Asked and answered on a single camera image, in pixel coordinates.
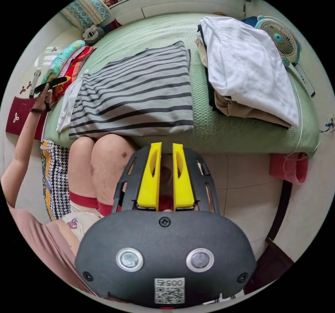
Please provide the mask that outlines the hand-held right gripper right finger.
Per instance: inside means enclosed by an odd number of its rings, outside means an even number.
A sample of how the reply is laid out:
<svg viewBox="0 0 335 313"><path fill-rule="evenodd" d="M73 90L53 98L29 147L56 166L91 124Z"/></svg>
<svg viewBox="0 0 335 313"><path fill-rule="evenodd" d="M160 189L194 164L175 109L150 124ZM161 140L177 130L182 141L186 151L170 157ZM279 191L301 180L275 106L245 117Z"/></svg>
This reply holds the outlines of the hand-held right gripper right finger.
<svg viewBox="0 0 335 313"><path fill-rule="evenodd" d="M192 209L194 196L182 144L172 145L174 211Z"/></svg>

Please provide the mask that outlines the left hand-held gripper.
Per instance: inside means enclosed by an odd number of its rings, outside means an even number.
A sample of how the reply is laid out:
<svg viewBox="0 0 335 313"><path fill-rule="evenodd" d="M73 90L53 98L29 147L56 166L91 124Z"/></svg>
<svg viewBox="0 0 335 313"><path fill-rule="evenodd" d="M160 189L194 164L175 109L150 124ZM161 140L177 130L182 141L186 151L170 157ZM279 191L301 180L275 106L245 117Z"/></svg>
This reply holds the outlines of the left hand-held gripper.
<svg viewBox="0 0 335 313"><path fill-rule="evenodd" d="M42 90L44 89L44 87L45 87L46 84L49 84L49 86L50 86L50 88L52 88L52 92L53 92L54 88L56 88L57 86L59 86L61 84L64 84L64 83L68 82L69 80L71 80L71 77L69 77L69 76L63 76L63 77L54 78L54 79L52 79L49 82L40 84L39 86L37 86L33 90L33 96L34 95L38 96L42 92ZM47 106L47 111L46 112L49 112L49 111L51 111L51 103Z"/></svg>

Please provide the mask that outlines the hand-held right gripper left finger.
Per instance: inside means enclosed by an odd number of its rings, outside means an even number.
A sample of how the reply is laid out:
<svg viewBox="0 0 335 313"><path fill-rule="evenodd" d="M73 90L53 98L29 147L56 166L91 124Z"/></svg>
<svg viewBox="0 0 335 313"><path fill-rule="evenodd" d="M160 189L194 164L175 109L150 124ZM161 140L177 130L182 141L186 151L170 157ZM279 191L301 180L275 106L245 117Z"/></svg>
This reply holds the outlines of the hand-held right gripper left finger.
<svg viewBox="0 0 335 313"><path fill-rule="evenodd" d="M162 143L152 143L145 160L145 167L137 197L138 208L158 210L161 154Z"/></svg>

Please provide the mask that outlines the person's left hand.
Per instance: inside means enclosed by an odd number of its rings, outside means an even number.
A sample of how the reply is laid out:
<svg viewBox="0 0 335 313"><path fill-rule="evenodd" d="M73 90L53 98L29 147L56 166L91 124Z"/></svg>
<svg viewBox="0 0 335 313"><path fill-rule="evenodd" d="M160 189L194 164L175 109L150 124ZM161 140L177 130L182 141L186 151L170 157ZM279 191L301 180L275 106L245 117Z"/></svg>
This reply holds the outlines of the person's left hand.
<svg viewBox="0 0 335 313"><path fill-rule="evenodd" d="M47 106L51 103L52 100L52 88L49 84L46 84L42 92L38 95L35 100L33 107L30 112L42 114L47 111Z"/></svg>

